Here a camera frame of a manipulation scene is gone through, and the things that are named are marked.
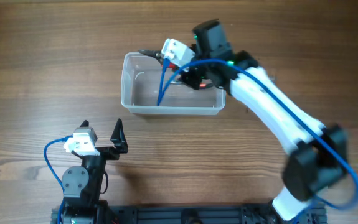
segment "brown tabletop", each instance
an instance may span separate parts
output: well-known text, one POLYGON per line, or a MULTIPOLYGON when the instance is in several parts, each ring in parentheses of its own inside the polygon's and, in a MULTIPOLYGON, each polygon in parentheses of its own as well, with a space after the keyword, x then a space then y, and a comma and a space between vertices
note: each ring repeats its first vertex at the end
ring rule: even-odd
MULTIPOLYGON (((0 5, 0 223, 48 223, 62 191, 43 158, 49 141, 88 119, 99 145, 123 120, 129 153, 110 161, 110 205, 268 202, 283 187, 285 154, 245 106, 227 96, 217 116, 136 116, 120 102, 128 52, 194 42, 219 18, 300 108, 349 133, 358 172, 358 1, 153 1, 0 5)), ((79 159, 49 149, 59 176, 79 159)), ((340 203, 349 179, 327 191, 340 203)), ((358 223, 358 207, 329 210, 358 223)))

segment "white plastic bin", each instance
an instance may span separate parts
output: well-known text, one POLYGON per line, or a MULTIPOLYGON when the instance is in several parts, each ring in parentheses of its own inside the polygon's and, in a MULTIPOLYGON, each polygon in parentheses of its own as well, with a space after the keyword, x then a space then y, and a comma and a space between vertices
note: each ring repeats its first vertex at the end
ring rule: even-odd
MULTIPOLYGON (((154 58, 137 52, 127 53, 122 69, 122 106, 136 114, 217 115, 223 109, 224 90, 214 87, 193 90, 185 85, 170 85, 160 106, 156 106, 161 72, 161 65, 154 58)), ((171 75, 168 69, 165 81, 171 75)))

